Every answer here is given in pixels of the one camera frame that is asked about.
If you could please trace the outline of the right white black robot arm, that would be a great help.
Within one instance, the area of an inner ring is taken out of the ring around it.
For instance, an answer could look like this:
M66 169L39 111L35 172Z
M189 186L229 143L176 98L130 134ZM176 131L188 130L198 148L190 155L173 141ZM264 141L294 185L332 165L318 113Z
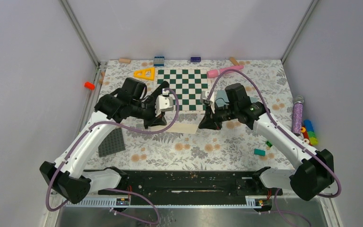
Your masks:
M199 129L220 130L223 122L237 119L265 137L294 167L293 170L264 167L257 171L258 178L252 182L256 194L263 195L270 188L281 188L292 190L304 201L309 201L334 183L331 152L327 149L319 151L295 136L261 102L251 102L240 83L227 86L225 92L229 103L222 107L206 104Z

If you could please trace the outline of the grey-blue envelope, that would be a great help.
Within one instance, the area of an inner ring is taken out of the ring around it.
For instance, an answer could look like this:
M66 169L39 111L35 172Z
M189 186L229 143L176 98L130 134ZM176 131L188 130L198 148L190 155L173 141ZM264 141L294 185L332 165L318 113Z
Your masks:
M219 90L216 92L214 103L218 107L233 105L234 107L247 107L257 102L256 98L251 98L244 90Z

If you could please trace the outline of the floral patterned table mat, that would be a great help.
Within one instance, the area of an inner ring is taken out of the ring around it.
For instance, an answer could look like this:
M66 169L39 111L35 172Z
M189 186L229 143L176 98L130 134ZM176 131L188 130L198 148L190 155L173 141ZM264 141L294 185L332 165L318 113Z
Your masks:
M241 60L242 73L229 73L219 80L216 91L240 83L248 96L262 95L272 114L287 128L292 125L293 96L280 60ZM288 159L266 139L237 120L223 123L219 131L197 130L195 134L164 132L141 134L123 130L125 151L106 157L94 153L88 169L115 166L129 170L249 170L265 166L292 169ZM266 151L264 157L254 149Z

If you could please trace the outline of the black silver microphone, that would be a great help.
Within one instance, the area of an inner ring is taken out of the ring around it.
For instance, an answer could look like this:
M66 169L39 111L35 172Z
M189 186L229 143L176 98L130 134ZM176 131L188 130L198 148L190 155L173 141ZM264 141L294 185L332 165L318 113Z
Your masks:
M156 99L162 94L163 89L169 88L169 83L167 81L162 82L149 96L149 99Z

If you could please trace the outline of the green white chessboard mat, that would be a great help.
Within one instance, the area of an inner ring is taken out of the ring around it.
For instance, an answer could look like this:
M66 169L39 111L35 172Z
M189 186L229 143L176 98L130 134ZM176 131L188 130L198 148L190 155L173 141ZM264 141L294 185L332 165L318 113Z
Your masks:
M169 83L178 97L181 114L203 114L206 107L200 101L201 93L211 89L207 71L206 68L160 68L156 70L154 84Z

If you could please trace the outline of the yellow triangle toy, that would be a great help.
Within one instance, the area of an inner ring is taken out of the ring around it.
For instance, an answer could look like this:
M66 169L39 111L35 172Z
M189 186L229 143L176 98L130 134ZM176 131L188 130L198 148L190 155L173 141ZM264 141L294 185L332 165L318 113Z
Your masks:
M145 79L145 80L149 80L149 81L154 81L154 79L155 79L155 68L151 67L151 68L146 68L146 69L141 69L141 70L134 71L133 77L138 78L138 79Z

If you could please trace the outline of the teal small block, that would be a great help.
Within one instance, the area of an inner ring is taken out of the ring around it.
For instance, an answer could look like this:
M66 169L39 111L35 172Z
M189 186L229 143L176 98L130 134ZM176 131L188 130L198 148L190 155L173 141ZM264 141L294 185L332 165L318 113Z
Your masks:
M254 149L254 154L257 155L257 156L264 157L266 155L266 151L255 148Z

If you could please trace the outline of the blue grey lego brick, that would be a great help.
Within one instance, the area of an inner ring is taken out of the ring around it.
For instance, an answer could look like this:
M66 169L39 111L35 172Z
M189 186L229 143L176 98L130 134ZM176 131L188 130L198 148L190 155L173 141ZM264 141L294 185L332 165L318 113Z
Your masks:
M155 56L153 59L153 66L154 67L163 67L165 64L164 56Z

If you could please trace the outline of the purple lego brick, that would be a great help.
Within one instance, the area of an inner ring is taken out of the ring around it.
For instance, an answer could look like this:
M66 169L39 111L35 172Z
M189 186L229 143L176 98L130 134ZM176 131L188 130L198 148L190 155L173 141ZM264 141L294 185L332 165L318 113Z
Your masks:
M190 62L201 62L201 57L191 57Z

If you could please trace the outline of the right wooden cylinder peg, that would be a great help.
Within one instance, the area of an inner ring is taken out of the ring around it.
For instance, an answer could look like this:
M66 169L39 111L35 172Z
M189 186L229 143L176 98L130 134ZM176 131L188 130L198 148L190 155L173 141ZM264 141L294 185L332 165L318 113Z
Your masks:
M229 61L234 65L234 66L239 66L238 61L234 58L234 57L229 57Z

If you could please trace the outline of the wooden cylinder peg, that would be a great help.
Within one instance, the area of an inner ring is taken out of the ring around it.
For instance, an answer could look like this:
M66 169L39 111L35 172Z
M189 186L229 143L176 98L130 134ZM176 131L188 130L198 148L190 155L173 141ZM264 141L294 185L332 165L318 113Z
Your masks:
M118 62L122 64L131 64L131 59L119 58Z
M234 66L239 66L238 61L234 58L234 57L229 57L229 61L234 65Z

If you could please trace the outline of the orange red small cylinder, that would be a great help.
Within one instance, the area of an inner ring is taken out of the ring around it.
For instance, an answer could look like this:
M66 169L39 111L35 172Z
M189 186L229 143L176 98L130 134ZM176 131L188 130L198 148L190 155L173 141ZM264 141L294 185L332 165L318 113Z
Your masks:
M88 81L84 83L84 87L89 89L89 90L94 90L95 89L95 85L93 83L88 82Z

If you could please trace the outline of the purple glitter microphone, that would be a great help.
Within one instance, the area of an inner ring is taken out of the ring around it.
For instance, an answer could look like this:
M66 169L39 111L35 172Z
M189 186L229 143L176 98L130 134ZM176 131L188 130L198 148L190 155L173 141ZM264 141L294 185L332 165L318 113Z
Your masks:
M292 112L292 133L299 135L301 133L302 118L303 118L303 96L296 96L293 99L293 112Z

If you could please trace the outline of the colourful block toy pile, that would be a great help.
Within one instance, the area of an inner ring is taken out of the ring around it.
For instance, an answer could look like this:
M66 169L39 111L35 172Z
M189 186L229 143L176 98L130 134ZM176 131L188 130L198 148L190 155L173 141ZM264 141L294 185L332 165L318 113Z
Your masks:
M318 139L316 137L312 122L310 120L304 120L301 127L301 133L305 139L308 140L310 145L318 145Z

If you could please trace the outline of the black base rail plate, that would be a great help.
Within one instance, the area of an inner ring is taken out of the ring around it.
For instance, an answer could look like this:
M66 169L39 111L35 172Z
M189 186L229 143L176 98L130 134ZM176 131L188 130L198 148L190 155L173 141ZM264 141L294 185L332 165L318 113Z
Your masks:
M143 195L154 205L245 205L246 197L282 195L268 189L253 171L123 170L118 190Z

